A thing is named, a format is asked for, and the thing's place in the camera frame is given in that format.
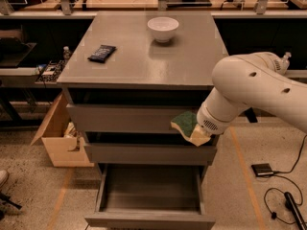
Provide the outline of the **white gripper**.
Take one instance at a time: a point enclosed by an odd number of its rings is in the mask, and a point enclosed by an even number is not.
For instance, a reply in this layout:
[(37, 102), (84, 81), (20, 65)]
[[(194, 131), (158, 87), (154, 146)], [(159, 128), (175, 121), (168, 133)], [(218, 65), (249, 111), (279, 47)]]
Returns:
[(223, 134), (230, 123), (247, 109), (245, 104), (235, 103), (213, 88), (198, 110), (198, 125), (194, 127), (188, 141), (196, 147), (207, 143), (211, 134)]

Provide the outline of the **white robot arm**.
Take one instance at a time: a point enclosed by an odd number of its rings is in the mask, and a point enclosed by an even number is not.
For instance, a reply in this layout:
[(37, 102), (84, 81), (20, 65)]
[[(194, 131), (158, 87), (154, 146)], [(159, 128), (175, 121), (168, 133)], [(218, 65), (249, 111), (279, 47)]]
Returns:
[(219, 60), (212, 71), (213, 89), (196, 115), (192, 143), (200, 146), (224, 133), (251, 107), (307, 132), (307, 84), (285, 77), (289, 57), (264, 52)]

